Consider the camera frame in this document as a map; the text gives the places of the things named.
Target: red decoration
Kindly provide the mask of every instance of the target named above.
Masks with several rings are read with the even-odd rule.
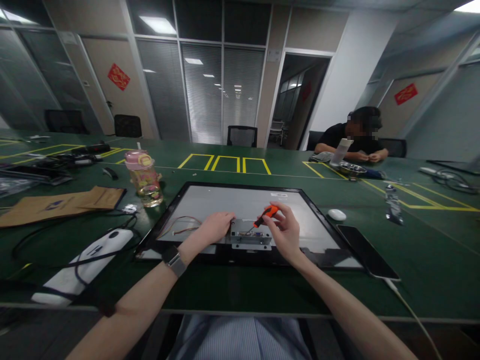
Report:
[[[303,93],[301,94],[301,99],[303,102],[307,100],[311,92],[312,92],[312,82],[309,81],[308,84],[305,86],[305,90],[303,90]]]
[[[404,102],[410,100],[411,98],[413,98],[418,93],[419,92],[417,91],[417,88],[415,87],[415,84],[411,83],[406,88],[401,90],[399,93],[395,94],[396,104],[397,105],[402,105]]]
[[[118,86],[118,88],[122,91],[125,90],[125,88],[127,87],[127,85],[129,84],[130,82],[130,78],[129,76],[124,73],[122,71],[121,68],[119,68],[119,66],[114,63],[112,66],[111,66],[111,69],[110,71],[108,72],[108,78],[115,84]]]

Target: plastic water bottle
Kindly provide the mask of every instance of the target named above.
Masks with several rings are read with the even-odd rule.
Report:
[[[146,150],[130,150],[125,153],[125,164],[143,206],[153,208],[160,205],[164,195],[155,171],[155,160]]]
[[[343,138],[340,140],[340,143],[336,147],[335,153],[331,157],[330,160],[330,165],[333,167],[337,167],[340,165],[340,162],[344,159],[345,155],[347,154],[347,151],[349,150],[350,145],[352,145],[354,141],[353,140],[348,140],[346,138]]]

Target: charging cable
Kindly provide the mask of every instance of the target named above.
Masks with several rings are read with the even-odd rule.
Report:
[[[400,301],[403,303],[403,305],[405,305],[405,307],[408,309],[408,311],[410,312],[410,314],[415,318],[416,322],[418,323],[418,325],[420,326],[421,330],[423,331],[423,333],[424,333],[425,336],[427,337],[428,341],[430,342],[431,347],[432,347],[433,350],[435,351],[435,354],[436,354],[436,357],[438,358],[438,360],[443,360],[443,359],[442,359],[442,356],[440,355],[439,350],[437,349],[437,346],[435,345],[434,341],[433,341],[432,338],[430,337],[429,332],[428,332],[427,329],[424,327],[424,325],[422,324],[422,322],[420,321],[420,319],[417,317],[417,315],[414,313],[414,311],[413,311],[412,308],[409,306],[409,304],[405,301],[405,299],[403,298],[403,296],[400,294],[399,290],[398,290],[397,287],[394,285],[394,283],[392,282],[392,280],[390,280],[389,278],[384,278],[383,280],[384,280],[385,283],[388,285],[388,287],[395,293],[395,295],[400,299]]]

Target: pink bottle cap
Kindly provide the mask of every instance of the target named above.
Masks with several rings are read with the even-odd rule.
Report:
[[[130,150],[125,153],[125,164],[128,170],[144,170],[155,164],[146,150]]]

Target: metal bowl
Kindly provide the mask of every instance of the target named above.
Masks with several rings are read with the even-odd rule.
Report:
[[[361,174],[367,172],[364,167],[349,163],[347,161],[340,161],[338,171],[340,171],[340,173],[342,173],[343,175],[348,176],[350,179],[356,179]]]

